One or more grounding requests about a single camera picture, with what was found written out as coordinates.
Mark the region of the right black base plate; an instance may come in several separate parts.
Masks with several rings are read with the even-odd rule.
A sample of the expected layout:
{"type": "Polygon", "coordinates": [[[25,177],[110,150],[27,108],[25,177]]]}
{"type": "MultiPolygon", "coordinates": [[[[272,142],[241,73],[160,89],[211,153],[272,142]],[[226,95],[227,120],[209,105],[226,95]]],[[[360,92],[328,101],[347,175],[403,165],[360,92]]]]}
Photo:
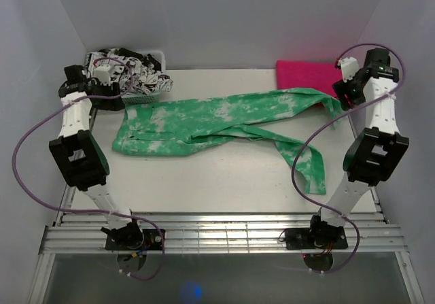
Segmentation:
{"type": "Polygon", "coordinates": [[[331,235],[314,233],[310,228],[288,228],[283,231],[282,242],[287,250],[345,250],[348,248],[343,227],[331,235]]]}

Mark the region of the folded pink trousers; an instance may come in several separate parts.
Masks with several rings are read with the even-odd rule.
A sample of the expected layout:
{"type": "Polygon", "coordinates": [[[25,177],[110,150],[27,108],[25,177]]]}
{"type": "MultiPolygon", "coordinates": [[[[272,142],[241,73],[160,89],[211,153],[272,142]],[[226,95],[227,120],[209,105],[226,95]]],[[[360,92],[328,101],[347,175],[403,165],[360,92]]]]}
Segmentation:
{"type": "Polygon", "coordinates": [[[278,60],[275,73],[278,90],[313,88],[338,99],[332,85],[342,75],[332,63],[278,60]]]}

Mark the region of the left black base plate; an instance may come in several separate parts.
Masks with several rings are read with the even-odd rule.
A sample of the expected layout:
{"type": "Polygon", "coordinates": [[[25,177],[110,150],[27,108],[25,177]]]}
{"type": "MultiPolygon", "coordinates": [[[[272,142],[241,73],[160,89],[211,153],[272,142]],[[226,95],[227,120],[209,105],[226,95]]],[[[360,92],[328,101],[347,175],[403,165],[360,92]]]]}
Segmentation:
{"type": "Polygon", "coordinates": [[[126,242],[115,242],[107,236],[104,249],[110,251],[161,251],[166,237],[166,230],[142,229],[142,236],[129,237],[126,242]]]}

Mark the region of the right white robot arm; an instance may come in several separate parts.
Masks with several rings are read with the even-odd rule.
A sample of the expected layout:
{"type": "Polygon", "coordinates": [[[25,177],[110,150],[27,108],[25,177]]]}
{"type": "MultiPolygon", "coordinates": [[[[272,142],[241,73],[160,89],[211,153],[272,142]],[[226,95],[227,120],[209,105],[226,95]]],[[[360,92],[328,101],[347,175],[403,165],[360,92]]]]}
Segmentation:
{"type": "Polygon", "coordinates": [[[348,112],[368,102],[373,106],[366,115],[368,126],[345,154],[340,184],[310,221],[307,239],[316,248],[332,248],[344,240],[345,217],[370,188],[390,178],[408,149],[409,140],[400,134],[395,115],[399,71],[390,64],[385,48],[368,50],[363,65],[353,57],[336,63],[342,78],[332,87],[342,109],[348,112]]]}

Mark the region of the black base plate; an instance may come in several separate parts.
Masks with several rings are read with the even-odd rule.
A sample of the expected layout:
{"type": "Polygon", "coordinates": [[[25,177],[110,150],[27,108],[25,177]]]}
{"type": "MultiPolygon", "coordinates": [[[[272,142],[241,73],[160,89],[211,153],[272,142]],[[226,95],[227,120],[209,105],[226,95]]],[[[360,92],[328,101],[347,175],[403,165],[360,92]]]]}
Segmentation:
{"type": "Polygon", "coordinates": [[[107,236],[104,249],[110,251],[161,251],[166,237],[166,230],[142,229],[142,236],[129,237],[126,242],[115,242],[107,236]]]}
{"type": "Polygon", "coordinates": [[[282,242],[287,250],[345,250],[348,248],[343,227],[331,235],[314,233],[310,228],[288,228],[283,231],[282,242]]]}

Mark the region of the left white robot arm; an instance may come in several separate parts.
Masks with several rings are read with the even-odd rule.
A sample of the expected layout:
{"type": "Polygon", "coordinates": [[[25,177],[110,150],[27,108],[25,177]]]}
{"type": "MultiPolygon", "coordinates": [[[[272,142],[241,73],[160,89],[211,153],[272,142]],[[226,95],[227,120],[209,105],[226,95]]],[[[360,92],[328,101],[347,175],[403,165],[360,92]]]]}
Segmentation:
{"type": "Polygon", "coordinates": [[[129,208],[115,201],[108,187],[109,164],[90,130],[91,109],[119,111],[125,108],[119,97],[120,85],[110,78],[111,67],[97,67],[97,75],[88,77],[80,65],[64,68],[66,82],[58,95],[63,112],[58,137],[49,149],[68,186],[87,195],[105,212],[107,227],[101,230],[117,246],[135,250],[142,246],[144,233],[129,208]]]}

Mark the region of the green tie-dye trousers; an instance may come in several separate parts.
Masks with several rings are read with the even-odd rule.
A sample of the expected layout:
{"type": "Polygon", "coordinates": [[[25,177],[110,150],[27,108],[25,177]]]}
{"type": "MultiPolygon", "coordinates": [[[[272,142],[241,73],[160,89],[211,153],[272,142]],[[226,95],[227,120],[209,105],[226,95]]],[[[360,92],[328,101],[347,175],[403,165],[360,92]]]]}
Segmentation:
{"type": "Polygon", "coordinates": [[[305,192],[326,193],[324,160],[313,146],[260,128],[262,123],[295,117],[321,104],[331,117],[338,100],[312,89],[292,88],[228,97],[131,105],[125,109],[113,151],[129,156],[189,156],[236,138],[275,143],[278,153],[306,180],[305,192]]]}

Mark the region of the aluminium frame rails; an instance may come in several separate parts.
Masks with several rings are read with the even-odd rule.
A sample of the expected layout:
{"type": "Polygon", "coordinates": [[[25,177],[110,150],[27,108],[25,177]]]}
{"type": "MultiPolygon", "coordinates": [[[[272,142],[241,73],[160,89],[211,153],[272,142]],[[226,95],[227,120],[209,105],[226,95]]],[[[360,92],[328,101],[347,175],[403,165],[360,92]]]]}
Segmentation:
{"type": "MultiPolygon", "coordinates": [[[[284,253],[281,232],[307,227],[311,213],[290,214],[188,214],[142,213],[165,230],[167,254],[272,254],[284,253]]],[[[385,221],[379,206],[373,213],[351,215],[356,224],[345,227],[351,252],[405,252],[406,242],[397,224],[385,221]]],[[[43,235],[43,254],[102,254],[106,237],[103,217],[97,214],[64,214],[43,235]]]]}

